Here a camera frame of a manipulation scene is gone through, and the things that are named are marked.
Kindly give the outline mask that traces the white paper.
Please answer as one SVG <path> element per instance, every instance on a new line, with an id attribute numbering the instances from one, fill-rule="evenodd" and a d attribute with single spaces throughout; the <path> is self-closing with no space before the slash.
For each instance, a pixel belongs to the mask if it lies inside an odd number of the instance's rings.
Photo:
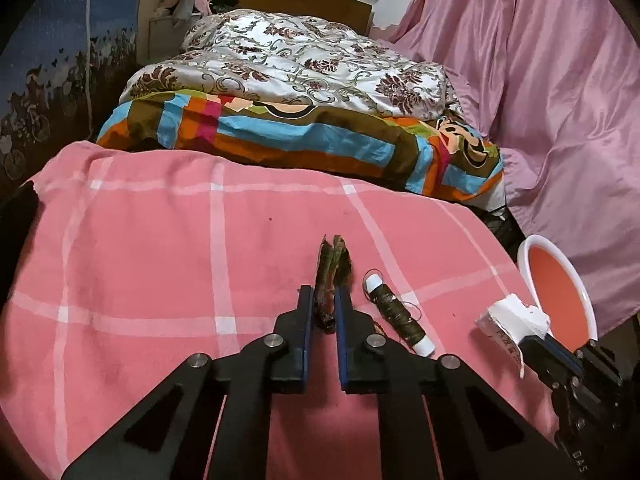
<path id="1" fill-rule="evenodd" d="M 518 377 L 525 375 L 524 354 L 520 343 L 529 336 L 544 339 L 550 333 L 549 315 L 534 306 L 526 306 L 515 294 L 492 304 L 475 320 L 480 331 L 500 347 L 518 367 Z"/>

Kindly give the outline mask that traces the dark thread spool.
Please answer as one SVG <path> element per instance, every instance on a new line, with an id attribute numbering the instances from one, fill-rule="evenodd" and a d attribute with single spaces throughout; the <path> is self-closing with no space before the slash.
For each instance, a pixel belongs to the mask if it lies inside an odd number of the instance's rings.
<path id="1" fill-rule="evenodd" d="M 429 358 L 436 346 L 406 304 L 390 289 L 377 270 L 367 272 L 362 281 L 366 297 L 375 305 L 382 318 L 393 327 L 400 340 L 415 354 Z"/>

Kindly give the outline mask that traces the brown dried peel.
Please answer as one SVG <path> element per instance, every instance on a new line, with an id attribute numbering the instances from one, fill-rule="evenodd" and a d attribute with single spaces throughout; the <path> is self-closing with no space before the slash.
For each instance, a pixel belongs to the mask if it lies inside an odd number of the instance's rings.
<path id="1" fill-rule="evenodd" d="M 323 333 L 335 332 L 336 291 L 341 287 L 351 289 L 353 281 L 352 259 L 344 238 L 340 234 L 334 235 L 332 240 L 323 237 L 318 252 L 312 300 L 312 319 Z"/>

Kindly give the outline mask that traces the orange trash bin white rim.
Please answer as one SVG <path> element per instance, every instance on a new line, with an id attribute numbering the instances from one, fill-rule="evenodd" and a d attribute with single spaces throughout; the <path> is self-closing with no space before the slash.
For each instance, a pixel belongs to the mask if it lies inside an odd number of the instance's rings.
<path id="1" fill-rule="evenodd" d="M 598 339 L 598 326 L 586 286 L 558 246 L 531 235 L 518 248 L 518 270 L 536 306 L 550 318 L 550 333 L 576 351 Z"/>

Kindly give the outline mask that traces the pink plaid blanket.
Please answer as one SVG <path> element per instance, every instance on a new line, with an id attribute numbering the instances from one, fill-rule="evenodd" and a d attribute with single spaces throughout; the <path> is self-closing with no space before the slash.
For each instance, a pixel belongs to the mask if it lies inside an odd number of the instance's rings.
<path id="1" fill-rule="evenodd" d="M 438 353 L 460 356 L 542 434 L 548 390 L 476 327 L 527 288 L 469 209 L 321 172 L 189 151 L 66 146 L 34 177 L 39 216 L 1 321 L 1 408 L 49 479 L 195 352 L 269 333 L 344 238 Z"/>

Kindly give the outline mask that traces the colourful cartoon bed sheet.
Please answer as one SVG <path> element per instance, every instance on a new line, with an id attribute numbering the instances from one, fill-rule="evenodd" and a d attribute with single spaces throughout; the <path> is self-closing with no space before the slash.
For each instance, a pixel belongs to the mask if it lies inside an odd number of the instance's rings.
<path id="1" fill-rule="evenodd" d="M 506 206 L 499 149 L 450 115 L 424 122 L 163 91 L 116 107 L 96 142 L 115 150 L 191 150 L 245 165 L 318 170 L 491 214 Z"/>

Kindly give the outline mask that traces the pink curtain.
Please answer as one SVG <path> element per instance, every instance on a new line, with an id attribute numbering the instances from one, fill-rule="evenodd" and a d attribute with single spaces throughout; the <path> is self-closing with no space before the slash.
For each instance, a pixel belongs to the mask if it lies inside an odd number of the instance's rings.
<path id="1" fill-rule="evenodd" d="M 446 67 L 518 225 L 574 264 L 600 332 L 636 314 L 639 49 L 611 3 L 412 0 L 384 38 Z"/>

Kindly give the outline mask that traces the blue fabric wardrobe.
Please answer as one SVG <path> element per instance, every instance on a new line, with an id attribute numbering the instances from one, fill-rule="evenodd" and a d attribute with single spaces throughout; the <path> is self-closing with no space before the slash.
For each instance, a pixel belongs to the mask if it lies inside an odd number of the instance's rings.
<path id="1" fill-rule="evenodd" d="M 1 0 L 1 194 L 92 140 L 137 67 L 139 0 Z"/>

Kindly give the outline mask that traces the floral white duvet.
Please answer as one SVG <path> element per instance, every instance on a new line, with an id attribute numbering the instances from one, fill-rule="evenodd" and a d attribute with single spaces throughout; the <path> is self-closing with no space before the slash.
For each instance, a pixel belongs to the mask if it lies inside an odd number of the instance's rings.
<path id="1" fill-rule="evenodd" d="M 341 23 L 248 9 L 201 18 L 177 55 L 138 70 L 119 99 L 165 90 L 424 122 L 463 114 L 438 63 L 410 60 Z"/>

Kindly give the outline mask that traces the white nightstand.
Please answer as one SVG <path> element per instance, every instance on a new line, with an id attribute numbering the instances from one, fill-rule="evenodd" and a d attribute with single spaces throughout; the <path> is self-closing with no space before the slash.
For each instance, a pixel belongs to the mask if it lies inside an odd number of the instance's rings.
<path id="1" fill-rule="evenodd" d="M 188 20 L 174 23 L 171 16 L 151 18 L 149 22 L 148 61 L 155 63 L 172 58 L 180 52 L 183 39 L 190 28 L 202 18 L 193 13 Z"/>

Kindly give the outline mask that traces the wooden headboard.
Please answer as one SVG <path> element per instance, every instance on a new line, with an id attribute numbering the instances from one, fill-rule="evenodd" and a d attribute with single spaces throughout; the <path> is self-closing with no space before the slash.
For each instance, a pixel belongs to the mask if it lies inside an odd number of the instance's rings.
<path id="1" fill-rule="evenodd" d="M 315 16 L 342 23 L 362 36 L 370 32 L 372 22 L 372 6 L 359 0 L 239 0 L 239 7 L 269 13 Z"/>

